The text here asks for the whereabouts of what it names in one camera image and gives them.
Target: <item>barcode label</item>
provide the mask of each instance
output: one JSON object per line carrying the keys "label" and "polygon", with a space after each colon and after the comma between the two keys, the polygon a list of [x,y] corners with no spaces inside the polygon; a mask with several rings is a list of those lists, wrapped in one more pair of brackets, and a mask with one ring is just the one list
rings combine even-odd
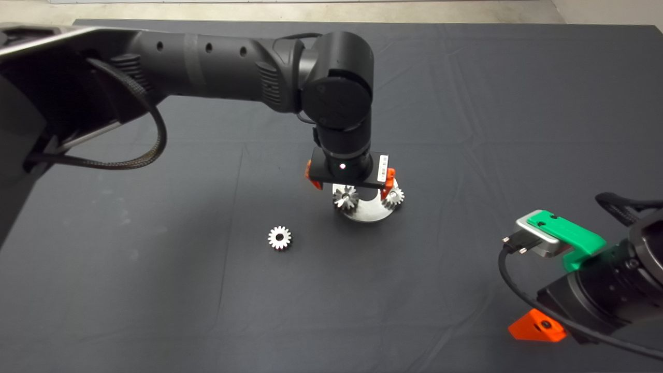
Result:
{"label": "barcode label", "polygon": [[377,169],[377,180],[380,183],[387,181],[387,167],[389,167],[389,156],[383,154],[380,156],[380,164]]}

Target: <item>cable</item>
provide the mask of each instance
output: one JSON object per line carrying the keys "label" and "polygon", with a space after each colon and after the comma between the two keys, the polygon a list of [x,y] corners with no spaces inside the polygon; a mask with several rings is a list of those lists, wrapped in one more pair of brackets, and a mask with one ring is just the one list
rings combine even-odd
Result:
{"label": "cable", "polygon": [[279,39],[306,39],[306,38],[319,38],[321,36],[322,36],[321,33],[300,33],[300,34],[288,35],[286,37],[280,37]]}
{"label": "cable", "polygon": [[100,162],[92,159],[85,159],[61,154],[45,154],[45,153],[31,153],[26,158],[27,162],[31,163],[49,163],[61,164],[69,166],[87,167],[91,169],[102,170],[130,170],[145,167],[154,162],[166,147],[167,132],[166,124],[159,110],[147,98],[147,91],[135,80],[126,75],[124,72],[94,58],[88,58],[87,61],[97,68],[99,71],[107,74],[111,78],[122,84],[129,93],[152,115],[156,123],[156,143],[147,153],[140,157],[123,162]]}
{"label": "cable", "polygon": [[599,193],[594,199],[599,206],[625,226],[631,226],[639,220],[627,208],[632,208],[636,212],[663,208],[663,200],[633,200],[611,192]]}
{"label": "cable", "polygon": [[590,328],[578,324],[575,321],[572,321],[562,316],[561,314],[547,308],[539,301],[530,298],[529,295],[527,295],[525,292],[521,291],[518,288],[518,286],[513,282],[511,276],[507,271],[507,255],[509,254],[511,253],[506,248],[503,248],[502,251],[500,251],[498,259],[499,273],[500,275],[502,275],[502,279],[504,279],[504,282],[507,283],[507,286],[511,289],[511,291],[513,291],[516,295],[518,295],[518,297],[520,297],[525,303],[548,315],[550,318],[559,322],[563,326],[575,332],[583,334],[593,340],[597,340],[599,342],[609,344],[610,346],[621,348],[622,350],[633,352],[638,355],[647,356],[657,360],[663,360],[663,351],[661,350],[655,350],[653,348],[641,346],[639,344],[635,344],[626,340],[622,340],[609,335],[605,335],[603,333],[599,333],[597,331],[593,331]]}

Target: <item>black robotic arm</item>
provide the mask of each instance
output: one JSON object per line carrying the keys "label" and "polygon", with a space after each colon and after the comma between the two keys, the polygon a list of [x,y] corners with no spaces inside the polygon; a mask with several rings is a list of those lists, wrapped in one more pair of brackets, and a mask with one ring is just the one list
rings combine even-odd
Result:
{"label": "black robotic arm", "polygon": [[[303,38],[314,38],[310,48]],[[0,243],[50,164],[170,95],[304,112],[317,145],[311,181],[384,189],[387,165],[374,167],[382,154],[370,152],[373,65],[370,46],[347,32],[253,39],[0,26]]]}

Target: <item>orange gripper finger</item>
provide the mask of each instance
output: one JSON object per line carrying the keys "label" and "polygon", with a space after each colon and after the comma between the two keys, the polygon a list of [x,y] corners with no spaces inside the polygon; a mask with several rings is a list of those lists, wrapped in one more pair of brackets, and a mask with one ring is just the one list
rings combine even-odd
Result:
{"label": "orange gripper finger", "polygon": [[394,187],[394,178],[396,177],[396,169],[387,169],[387,181],[385,181],[385,188],[382,190],[381,198],[385,199],[391,188]]}
{"label": "orange gripper finger", "polygon": [[509,326],[509,333],[520,340],[559,342],[566,337],[564,327],[538,309],[532,309]]}
{"label": "orange gripper finger", "polygon": [[313,181],[311,178],[308,176],[308,172],[311,169],[311,160],[308,160],[308,163],[306,163],[306,170],[304,171],[304,177],[306,177],[306,180],[309,180],[311,184],[313,184],[314,187],[316,187],[318,190],[322,190],[322,183],[320,181]]}

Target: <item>small gear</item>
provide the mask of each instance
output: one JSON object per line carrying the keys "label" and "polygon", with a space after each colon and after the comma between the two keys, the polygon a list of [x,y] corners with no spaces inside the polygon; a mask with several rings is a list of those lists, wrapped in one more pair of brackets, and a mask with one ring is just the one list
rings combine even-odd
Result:
{"label": "small gear", "polygon": [[398,187],[393,187],[387,193],[387,197],[382,200],[382,205],[389,210],[394,210],[396,207],[398,207],[401,203],[403,203],[403,200],[405,200],[405,193],[398,188]]}
{"label": "small gear", "polygon": [[333,193],[333,204],[341,210],[354,210],[359,203],[359,193],[354,186],[343,185]]}
{"label": "small gear", "polygon": [[284,226],[274,227],[269,231],[269,244],[274,250],[283,251],[288,248],[290,241],[292,240],[292,234],[290,230]]}

